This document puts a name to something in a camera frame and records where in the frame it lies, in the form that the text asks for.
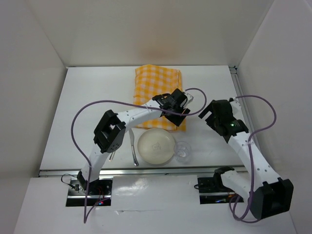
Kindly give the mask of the yellow white checkered cloth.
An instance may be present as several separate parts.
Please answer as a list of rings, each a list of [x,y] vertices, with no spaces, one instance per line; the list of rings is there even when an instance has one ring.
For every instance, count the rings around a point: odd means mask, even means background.
[[[135,69],[135,89],[133,104],[142,105],[152,97],[172,93],[182,89],[182,75],[178,69],[156,65],[143,65]],[[186,131],[186,121],[177,127],[165,117],[146,121],[136,126],[141,129],[160,128],[167,131]]]

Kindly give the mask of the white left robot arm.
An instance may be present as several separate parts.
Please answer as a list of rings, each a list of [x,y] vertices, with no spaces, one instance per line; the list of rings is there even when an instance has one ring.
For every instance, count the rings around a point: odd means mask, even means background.
[[[165,117],[179,127],[190,115],[187,105],[193,96],[175,89],[171,94],[156,95],[142,105],[128,104],[133,109],[115,113],[106,111],[94,129],[95,152],[87,158],[87,164],[78,173],[79,189],[86,195],[96,190],[96,181],[109,154],[118,150],[124,135],[130,129],[149,120]]]

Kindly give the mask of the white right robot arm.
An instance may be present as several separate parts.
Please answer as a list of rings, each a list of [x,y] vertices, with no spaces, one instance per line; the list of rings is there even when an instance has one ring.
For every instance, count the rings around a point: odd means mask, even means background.
[[[206,124],[236,152],[249,177],[241,176],[233,167],[215,170],[213,186],[218,191],[232,190],[247,204],[247,211],[257,220],[289,211],[293,184],[270,166],[253,141],[246,124],[234,117],[240,110],[236,99],[212,100],[199,115],[207,116]]]

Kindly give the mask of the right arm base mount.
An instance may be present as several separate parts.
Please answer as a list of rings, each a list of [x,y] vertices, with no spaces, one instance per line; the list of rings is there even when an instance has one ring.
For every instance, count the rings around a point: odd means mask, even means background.
[[[220,187],[213,176],[198,177],[194,188],[199,192],[200,204],[225,204],[236,197],[233,190]]]

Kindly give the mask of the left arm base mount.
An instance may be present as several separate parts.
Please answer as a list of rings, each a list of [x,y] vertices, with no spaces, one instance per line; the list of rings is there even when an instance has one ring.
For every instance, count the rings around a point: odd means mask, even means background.
[[[85,199],[85,190],[81,187],[78,180],[71,178],[68,184],[68,193],[66,199],[66,207],[83,207]],[[87,195],[87,207],[97,204],[99,207],[111,206],[112,195],[112,178],[104,178],[98,181],[98,184],[89,189]]]

